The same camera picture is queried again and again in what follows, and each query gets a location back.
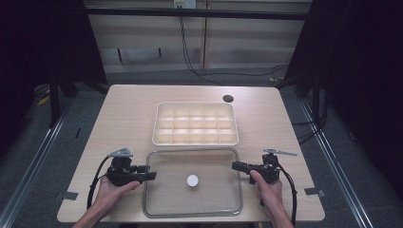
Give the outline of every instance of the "metal bar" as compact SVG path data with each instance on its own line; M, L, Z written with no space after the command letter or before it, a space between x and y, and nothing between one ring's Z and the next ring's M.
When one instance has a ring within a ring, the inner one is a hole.
M214 18L245 18L305 21L308 13L303 12L271 12L271 11L240 11L217 9L158 9L158 8L40 8L39 11L56 13L85 13L98 15L126 16L181 16L181 17L214 17Z
M12 194L11 198L7 202L5 208L3 209L0 215L0 227L1 228L9 228L14 223L15 218L17 217L18 212L21 209L21 206L26 199L31 186L33 185L39 170L48 155L48 152L60 131L60 128L65 121L67 112L69 111L73 99L69 99L67 103L67 107L65 108L64 112L60 116L60 119L55 126L50 128L47 135L45 136L44 140L42 141L41 146L39 147L38 151L36 152L35 157L33 158L32 162L30 163L27 172L25 173L24 177L19 182L16 190Z
M301 100L300 105L302 110L305 114L306 119L311 123L311 128L314 132L316 132L317 142L319 143L322 152L329 163L333 174L337 180L338 185L341 188L341 191L344 194L349 206L355 216L356 221L358 222L359 227L367 228L373 227L371 220L361 202L358 195L356 194L353 186L350 184L349 180L347 179L343 168L341 167L340 163L337 160L337 157L330 146L326 136L324 135L322 130L319 130L317 125L313 123L312 117L312 110L311 107L308 105L306 100Z

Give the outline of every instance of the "wooden table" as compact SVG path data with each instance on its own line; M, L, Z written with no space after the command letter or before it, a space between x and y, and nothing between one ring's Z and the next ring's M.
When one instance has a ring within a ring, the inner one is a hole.
M153 150L175 148L157 146L151 139L158 104L162 102L223 102L232 95L240 141L233 146L242 162L261 164L262 149L295 152L297 156L278 155L279 162L294 179L297 194L297 220L322 220L324 211L318 195L307 196L305 188L314 187L300 151L296 135L279 92L271 87L197 86L197 85L114 85L110 88L68 192L76 200L65 199L58 213L62 222L75 222L86 210L89 185L107 153L127 147L134 153L132 164L146 164ZM101 173L110 166L104 165ZM127 193L103 221L117 222L249 222L266 221L256 197L257 186L241 174L243 208L235 217L147 218L143 212L144 186ZM292 210L290 185L283 182L283 203L289 216Z

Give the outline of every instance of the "black curtain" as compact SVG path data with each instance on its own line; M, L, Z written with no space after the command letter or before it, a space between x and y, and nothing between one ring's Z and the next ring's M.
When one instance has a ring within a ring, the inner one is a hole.
M106 84L88 16L56 8L83 8L82 0L14 0L0 8L0 111L2 152L33 101L33 89L85 80Z
M297 79L304 96L319 76L332 105L403 199L403 1L314 0L311 13L286 79L305 72Z

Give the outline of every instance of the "finger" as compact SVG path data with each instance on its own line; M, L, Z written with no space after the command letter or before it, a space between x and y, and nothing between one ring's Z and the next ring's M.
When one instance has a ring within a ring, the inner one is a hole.
M269 188L267 186L266 180L264 180L264 178L261 176L261 174L258 171L252 170L250 172L250 174L251 174L252 178L258 183L260 191L265 191L266 189Z
M122 194L124 194L126 192L136 189L138 186L140 186L140 183L138 181L132 181L132 182L129 182L129 183L119 187L119 191Z

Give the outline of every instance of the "black handheld controller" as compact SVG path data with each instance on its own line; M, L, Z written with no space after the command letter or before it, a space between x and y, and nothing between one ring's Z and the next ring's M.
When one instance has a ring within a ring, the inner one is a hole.
M147 165L131 165L130 158L113 158L106 176L110 182L116 186L122 186L132 181L143 183L144 181L153 181L157 172L148 172Z
M263 164L248 164L241 161L233 161L232 169L250 175L252 170L258 171L267 183L273 183L279 178L278 157L273 153L262 155ZM250 184L255 184L256 181L249 178Z

